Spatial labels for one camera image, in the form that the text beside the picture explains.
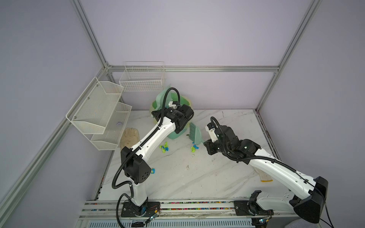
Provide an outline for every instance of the beige glove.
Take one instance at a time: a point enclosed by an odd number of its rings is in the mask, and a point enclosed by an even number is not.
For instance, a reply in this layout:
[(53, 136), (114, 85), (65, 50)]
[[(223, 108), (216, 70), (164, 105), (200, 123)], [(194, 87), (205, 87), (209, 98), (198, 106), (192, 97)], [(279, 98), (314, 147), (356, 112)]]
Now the beige glove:
[(260, 175), (261, 182), (270, 182), (273, 181), (273, 178), (269, 176), (267, 173), (262, 171), (261, 169), (258, 169), (256, 167), (253, 167), (254, 170)]
[(122, 138), (120, 139), (120, 148), (128, 147), (135, 145), (139, 142), (139, 133), (137, 129), (134, 128), (126, 128), (123, 132)]

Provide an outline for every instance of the green brush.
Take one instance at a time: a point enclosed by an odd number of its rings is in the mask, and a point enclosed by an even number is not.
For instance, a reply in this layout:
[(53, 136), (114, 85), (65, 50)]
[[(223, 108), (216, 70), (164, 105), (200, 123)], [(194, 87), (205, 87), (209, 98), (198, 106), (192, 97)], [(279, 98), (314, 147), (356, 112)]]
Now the green brush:
[(201, 131), (192, 122), (190, 122), (189, 139), (192, 140), (196, 145), (204, 142), (204, 140), (201, 138)]

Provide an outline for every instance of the two-tier mesh shelf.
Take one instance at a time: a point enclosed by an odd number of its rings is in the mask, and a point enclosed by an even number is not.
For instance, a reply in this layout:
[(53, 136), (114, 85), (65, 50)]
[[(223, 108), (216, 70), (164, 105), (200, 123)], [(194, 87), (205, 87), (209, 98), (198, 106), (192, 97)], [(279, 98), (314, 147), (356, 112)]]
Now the two-tier mesh shelf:
[(125, 70), (119, 80), (123, 91), (162, 91), (165, 84), (164, 62), (124, 62)]
[(109, 81), (95, 83), (77, 111), (66, 118), (98, 149), (115, 150), (122, 137), (132, 106), (119, 102), (123, 86)]

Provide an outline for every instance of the gray fabric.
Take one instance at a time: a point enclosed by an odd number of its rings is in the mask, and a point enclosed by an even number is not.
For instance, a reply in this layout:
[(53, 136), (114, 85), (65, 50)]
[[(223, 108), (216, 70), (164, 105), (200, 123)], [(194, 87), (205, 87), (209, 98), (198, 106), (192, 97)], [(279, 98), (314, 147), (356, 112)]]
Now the gray fabric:
[(304, 219), (298, 219), (284, 226), (284, 228), (317, 228), (317, 225), (307, 222)]

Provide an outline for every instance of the marble surface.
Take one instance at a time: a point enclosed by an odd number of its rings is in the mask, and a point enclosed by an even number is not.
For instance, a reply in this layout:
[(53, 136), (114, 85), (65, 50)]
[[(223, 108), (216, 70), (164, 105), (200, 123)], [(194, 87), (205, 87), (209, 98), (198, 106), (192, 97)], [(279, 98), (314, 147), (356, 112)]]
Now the marble surface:
[[(209, 139), (205, 126), (214, 116), (221, 125), (231, 127), (239, 139), (251, 139), (271, 153), (269, 145), (262, 133), (260, 125), (251, 109), (240, 110), (194, 110), (192, 122), (201, 130), (202, 138)], [(140, 138), (143, 138), (155, 125), (148, 111), (132, 111), (126, 127), (136, 128)], [(146, 183), (146, 192), (149, 199), (221, 199), (250, 197), (255, 190), (272, 193), (287, 191), (287, 188), (274, 180), (261, 182), (253, 167), (243, 162), (236, 163), (224, 157), (221, 153), (208, 155), (206, 148), (201, 143), (195, 153), (191, 152), (191, 140), (186, 134), (189, 129), (177, 139), (166, 138), (169, 151), (162, 153), (157, 148), (148, 164), (155, 168)], [(120, 148), (113, 155), (107, 171), (103, 186), (100, 190), (99, 200), (117, 200), (127, 192), (128, 186), (112, 189), (111, 182), (118, 170), (120, 162)], [(124, 172), (117, 183), (127, 180)]]

